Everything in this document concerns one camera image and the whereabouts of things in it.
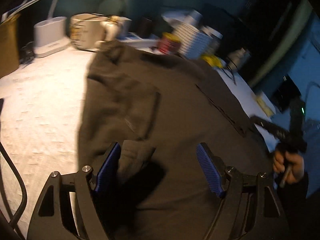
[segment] cardboard box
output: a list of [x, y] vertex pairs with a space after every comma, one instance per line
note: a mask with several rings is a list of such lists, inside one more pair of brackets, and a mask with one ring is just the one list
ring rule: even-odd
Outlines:
[[0, 78], [19, 68], [17, 19], [19, 15], [0, 25]]

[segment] blue clamp pad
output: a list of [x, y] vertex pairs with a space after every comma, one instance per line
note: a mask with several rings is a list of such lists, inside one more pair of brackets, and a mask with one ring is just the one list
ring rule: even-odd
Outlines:
[[105, 159], [100, 170], [98, 171], [96, 187], [94, 189], [96, 193], [106, 191], [111, 180], [114, 179], [115, 169], [118, 167], [120, 154], [120, 144], [114, 143], [112, 149], [108, 154], [108, 157]]
[[224, 163], [219, 157], [212, 154], [205, 143], [197, 145], [196, 155], [211, 192], [216, 193], [219, 198], [223, 198], [227, 190]]

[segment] white mug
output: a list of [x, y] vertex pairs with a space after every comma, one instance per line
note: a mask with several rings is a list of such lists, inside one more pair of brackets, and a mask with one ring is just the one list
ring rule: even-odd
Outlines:
[[120, 32], [118, 38], [123, 39], [128, 35], [128, 30], [129, 30], [131, 22], [132, 22], [132, 20], [129, 18], [126, 18], [126, 17], [119, 18], [119, 23], [122, 25], [122, 29], [121, 29], [121, 32]]
[[108, 20], [105, 16], [90, 13], [77, 14], [70, 19], [71, 43], [78, 49], [92, 49], [97, 41], [104, 40], [105, 30], [100, 24]]
[[101, 26], [105, 29], [105, 38], [104, 41], [113, 41], [121, 32], [122, 26], [119, 22], [106, 21], [101, 22]]

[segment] stack of white plates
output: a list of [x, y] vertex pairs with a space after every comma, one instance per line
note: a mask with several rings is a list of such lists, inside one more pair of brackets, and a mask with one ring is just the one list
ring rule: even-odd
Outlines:
[[181, 23], [173, 31], [173, 34], [181, 40], [179, 53], [188, 59], [199, 58], [212, 41], [212, 37], [201, 32], [196, 27], [185, 23]]

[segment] hand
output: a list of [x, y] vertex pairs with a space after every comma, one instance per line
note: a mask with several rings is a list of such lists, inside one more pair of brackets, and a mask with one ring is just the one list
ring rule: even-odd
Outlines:
[[[290, 154], [289, 152], [286, 152], [284, 156], [292, 164], [292, 170], [286, 179], [286, 183], [294, 184], [299, 182], [304, 175], [303, 157], [297, 153]], [[273, 157], [273, 170], [275, 173], [279, 174], [285, 171], [284, 156], [281, 152], [275, 151], [275, 156]]]

